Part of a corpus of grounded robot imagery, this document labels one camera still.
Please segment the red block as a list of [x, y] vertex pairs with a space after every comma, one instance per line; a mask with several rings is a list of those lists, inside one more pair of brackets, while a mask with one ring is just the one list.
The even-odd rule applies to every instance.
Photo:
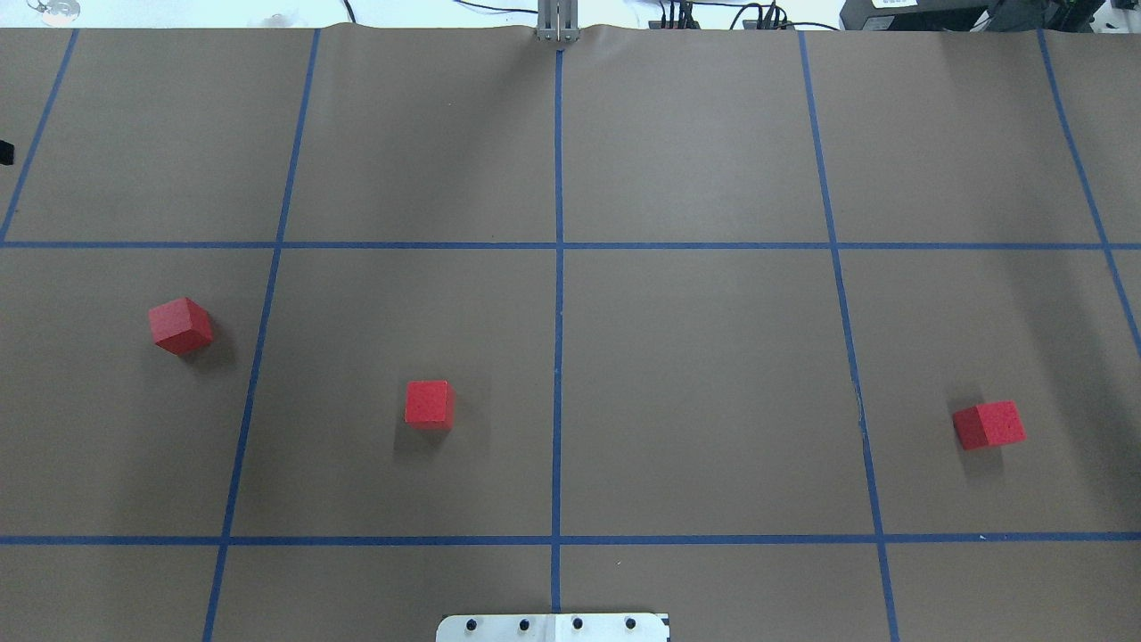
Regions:
[[451, 431], [456, 391], [448, 381], [412, 381], [405, 387], [404, 422], [416, 431]]
[[168, 353], [195, 352], [215, 341], [210, 314], [191, 298], [176, 298], [147, 312], [152, 340]]
[[963, 407], [953, 412], [952, 422], [958, 447], [964, 452], [997, 448], [1027, 439], [1022, 415], [1013, 399]]

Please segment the aluminium frame post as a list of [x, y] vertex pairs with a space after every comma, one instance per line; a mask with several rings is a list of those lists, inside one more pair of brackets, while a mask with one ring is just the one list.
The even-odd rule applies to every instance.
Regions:
[[535, 36], [558, 44], [578, 41], [578, 0], [539, 0]]

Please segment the white mount base plate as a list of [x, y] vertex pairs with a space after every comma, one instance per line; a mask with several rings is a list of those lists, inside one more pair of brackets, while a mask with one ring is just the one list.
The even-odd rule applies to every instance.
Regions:
[[669, 641], [666, 613], [458, 613], [436, 641]]

